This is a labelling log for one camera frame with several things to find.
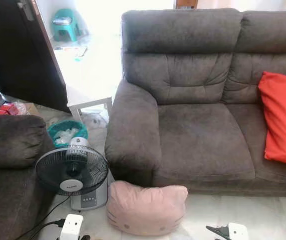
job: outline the sofa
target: sofa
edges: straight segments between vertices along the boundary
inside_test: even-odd
[[[53,148],[42,118],[0,115],[0,240],[16,239],[48,208],[53,194],[38,186],[34,163]]]
[[[286,196],[264,159],[263,71],[286,75],[286,11],[129,11],[105,156],[116,180]]]

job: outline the sofa armrest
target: sofa armrest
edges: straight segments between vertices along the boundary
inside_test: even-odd
[[[133,171],[153,171],[161,161],[157,102],[149,92],[125,80],[115,96],[105,156],[111,168]]]
[[[54,149],[42,118],[0,115],[0,169],[23,169]]]

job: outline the red object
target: red object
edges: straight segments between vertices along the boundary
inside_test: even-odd
[[[18,109],[13,103],[4,103],[0,106],[0,115],[17,115]]]
[[[258,88],[267,122],[264,157],[286,163],[286,76],[263,72]]]

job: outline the dark wooden door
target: dark wooden door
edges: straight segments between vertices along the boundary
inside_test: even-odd
[[[0,0],[0,91],[68,111],[65,83],[35,0]]]

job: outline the cat-shaped cushion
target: cat-shaped cushion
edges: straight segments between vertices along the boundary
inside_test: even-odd
[[[110,186],[108,222],[118,230],[145,236],[168,234],[179,227],[185,214],[187,188],[143,188],[125,181]]]

